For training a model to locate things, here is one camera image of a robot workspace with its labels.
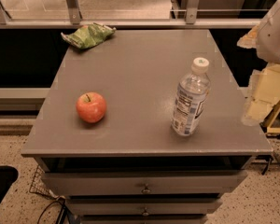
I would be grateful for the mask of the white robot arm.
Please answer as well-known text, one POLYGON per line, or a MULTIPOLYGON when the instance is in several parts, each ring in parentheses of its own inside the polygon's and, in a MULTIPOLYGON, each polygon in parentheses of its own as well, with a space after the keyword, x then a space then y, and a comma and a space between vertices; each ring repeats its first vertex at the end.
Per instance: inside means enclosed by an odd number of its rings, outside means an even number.
POLYGON ((249 79, 242 123, 254 126, 263 122, 280 101, 280 0, 238 40, 237 46, 255 49, 257 56, 267 63, 249 79))

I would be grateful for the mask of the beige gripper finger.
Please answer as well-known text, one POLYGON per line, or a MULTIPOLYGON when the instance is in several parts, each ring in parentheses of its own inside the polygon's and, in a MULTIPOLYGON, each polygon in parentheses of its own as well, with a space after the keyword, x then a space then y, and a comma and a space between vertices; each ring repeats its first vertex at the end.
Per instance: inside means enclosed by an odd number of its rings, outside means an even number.
POLYGON ((255 126, 263 122, 280 101, 280 64, 268 63, 254 70, 249 79, 242 123, 255 126))
POLYGON ((237 46, 243 49, 255 49, 257 44, 257 38, 258 38, 258 31, 259 31, 259 25, 255 25, 251 28, 251 30, 242 36, 237 41, 237 46))

